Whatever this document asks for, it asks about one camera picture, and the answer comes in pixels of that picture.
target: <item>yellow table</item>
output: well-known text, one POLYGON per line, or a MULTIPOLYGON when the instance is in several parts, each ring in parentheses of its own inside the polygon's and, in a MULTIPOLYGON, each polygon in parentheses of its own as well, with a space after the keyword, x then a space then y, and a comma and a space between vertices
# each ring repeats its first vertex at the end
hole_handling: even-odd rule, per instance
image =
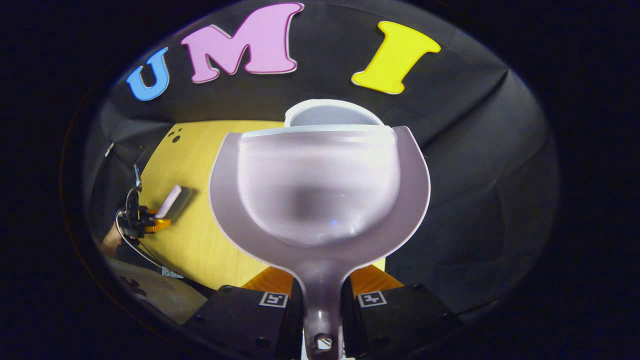
MULTIPOLYGON (((193 190, 170 227, 142 243, 163 264, 212 289, 242 286, 268 266, 241 252, 222 234, 207 197, 211 167, 227 133, 282 127, 280 121, 214 120, 174 125, 141 175, 140 204, 158 209, 177 184, 193 190)), ((375 264, 384 270, 385 260, 375 264)))

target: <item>blue letter u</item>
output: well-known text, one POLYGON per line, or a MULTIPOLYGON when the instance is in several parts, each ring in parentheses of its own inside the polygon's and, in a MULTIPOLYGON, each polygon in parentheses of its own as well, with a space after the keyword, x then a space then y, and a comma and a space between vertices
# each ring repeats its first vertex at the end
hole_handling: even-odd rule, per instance
POLYGON ((169 86, 169 72, 166 69, 166 63, 164 62, 164 54, 168 49, 168 47, 165 47, 153 54, 149 60, 147 60, 147 64, 151 65, 151 69, 154 71, 154 75, 156 76, 156 83, 153 86, 148 87, 142 81, 142 76, 140 76, 142 66, 134 70, 127 78, 131 91, 138 100, 149 101, 151 99, 155 99, 166 90, 167 86, 169 86))

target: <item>wooden table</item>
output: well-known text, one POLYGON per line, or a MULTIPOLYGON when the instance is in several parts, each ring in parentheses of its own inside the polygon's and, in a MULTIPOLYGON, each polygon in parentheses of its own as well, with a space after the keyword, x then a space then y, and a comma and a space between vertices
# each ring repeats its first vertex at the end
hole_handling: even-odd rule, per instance
MULTIPOLYGON (((142 243, 162 263, 212 289, 242 286, 268 266, 241 252, 222 234, 207 197, 211 167, 227 133, 282 127, 280 121, 214 120, 174 125, 158 145, 142 177, 140 204, 158 209, 173 186, 193 190, 167 229, 142 243)), ((375 264, 384 270, 385 260, 375 264)))

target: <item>letter m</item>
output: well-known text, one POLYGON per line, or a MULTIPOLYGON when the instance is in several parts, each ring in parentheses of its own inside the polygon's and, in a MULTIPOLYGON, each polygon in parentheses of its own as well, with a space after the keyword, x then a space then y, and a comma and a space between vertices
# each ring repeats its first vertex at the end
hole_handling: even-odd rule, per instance
POLYGON ((233 75, 240 66, 244 50, 249 48, 250 60, 244 66, 252 74, 284 74, 296 70, 298 64, 289 57, 289 24, 303 4, 282 3, 255 10, 244 20, 234 36, 215 25, 202 28, 182 40, 191 55, 194 83, 216 79, 220 71, 233 75))

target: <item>person's hand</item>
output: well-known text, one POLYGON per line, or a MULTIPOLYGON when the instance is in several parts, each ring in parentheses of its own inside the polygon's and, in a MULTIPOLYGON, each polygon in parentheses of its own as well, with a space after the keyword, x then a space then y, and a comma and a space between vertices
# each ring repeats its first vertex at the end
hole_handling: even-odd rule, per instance
POLYGON ((122 237, 118 233, 118 229, 116 228, 116 223, 113 222, 111 229, 107 233, 107 235, 102 240, 100 244, 100 250, 107 256, 114 257, 116 254, 116 249, 118 245, 122 243, 122 237))

